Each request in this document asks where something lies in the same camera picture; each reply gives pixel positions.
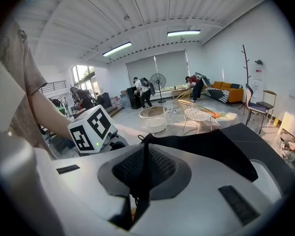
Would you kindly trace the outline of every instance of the railing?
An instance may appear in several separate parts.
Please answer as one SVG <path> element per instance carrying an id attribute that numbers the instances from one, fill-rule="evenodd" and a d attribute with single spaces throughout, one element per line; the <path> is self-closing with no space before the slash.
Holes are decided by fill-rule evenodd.
<path id="1" fill-rule="evenodd" d="M 58 89 L 64 89 L 64 88 L 66 88 L 65 81 L 57 81 L 57 82 L 48 83 L 46 86 L 41 87 L 39 90 L 42 93 L 47 93 L 47 92 L 55 91 Z"/>

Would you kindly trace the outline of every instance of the red shirt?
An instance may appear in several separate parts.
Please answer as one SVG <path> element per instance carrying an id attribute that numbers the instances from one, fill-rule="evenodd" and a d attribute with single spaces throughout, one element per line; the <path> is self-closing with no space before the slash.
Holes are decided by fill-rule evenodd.
<path id="1" fill-rule="evenodd" d="M 193 82 L 198 83 L 199 80 L 197 79 L 196 75 L 193 75 L 189 78 L 189 82 L 190 83 L 193 83 Z"/>

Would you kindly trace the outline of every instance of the roller shade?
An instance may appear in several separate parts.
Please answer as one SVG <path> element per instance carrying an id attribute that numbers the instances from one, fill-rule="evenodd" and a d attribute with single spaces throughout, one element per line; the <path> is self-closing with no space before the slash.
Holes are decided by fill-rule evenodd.
<path id="1" fill-rule="evenodd" d="M 133 87 L 135 86 L 133 83 L 134 77 L 138 77 L 139 79 L 145 77 L 149 80 L 157 72 L 154 56 L 127 63 L 126 66 Z"/>
<path id="2" fill-rule="evenodd" d="M 155 55 L 157 71 L 166 78 L 165 87 L 185 85 L 188 65 L 185 51 Z"/>

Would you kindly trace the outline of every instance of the glass table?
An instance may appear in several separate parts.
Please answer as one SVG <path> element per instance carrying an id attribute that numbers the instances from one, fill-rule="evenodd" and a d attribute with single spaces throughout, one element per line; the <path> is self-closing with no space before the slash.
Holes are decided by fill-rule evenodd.
<path id="1" fill-rule="evenodd" d="M 139 113 L 146 120 L 147 129 L 150 133 L 158 133 L 173 126 L 173 121 L 168 117 L 168 108 L 164 106 L 153 106 L 143 109 Z"/>

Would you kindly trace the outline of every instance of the white wire chair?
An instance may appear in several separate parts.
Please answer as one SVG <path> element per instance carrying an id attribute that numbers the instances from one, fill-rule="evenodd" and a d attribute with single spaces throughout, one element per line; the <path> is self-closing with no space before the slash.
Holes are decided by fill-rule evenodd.
<path id="1" fill-rule="evenodd" d="M 172 101 L 172 110 L 171 110 L 171 115 L 170 118 L 172 117 L 173 111 L 174 109 L 177 109 L 177 111 L 174 113 L 179 114 L 179 107 L 180 104 L 178 103 L 178 100 L 182 100 L 182 99 L 190 99 L 190 94 L 191 94 L 191 89 L 188 89 L 187 91 L 183 92 L 182 94 L 180 94 L 179 96 L 177 96 L 173 101 Z"/>
<path id="2" fill-rule="evenodd" d="M 210 126 L 211 126 L 211 131 L 212 131 L 211 118 L 212 118 L 212 114 L 214 114 L 214 112 L 210 111 L 209 109 L 202 108 L 201 106 L 194 104 L 192 102 L 189 102 L 189 101 L 178 100 L 178 103 L 179 103 L 179 105 L 180 105 L 181 109 L 183 110 L 183 113 L 186 117 L 185 118 L 186 119 L 185 125 L 184 125 L 182 133 L 181 133 L 182 136 L 184 136 L 183 132 L 185 130 L 186 123 L 187 123 L 188 119 L 191 119 L 194 122 L 196 122 L 197 126 L 199 124 L 197 134 L 199 133 L 201 123 L 206 120 L 210 120 Z"/>

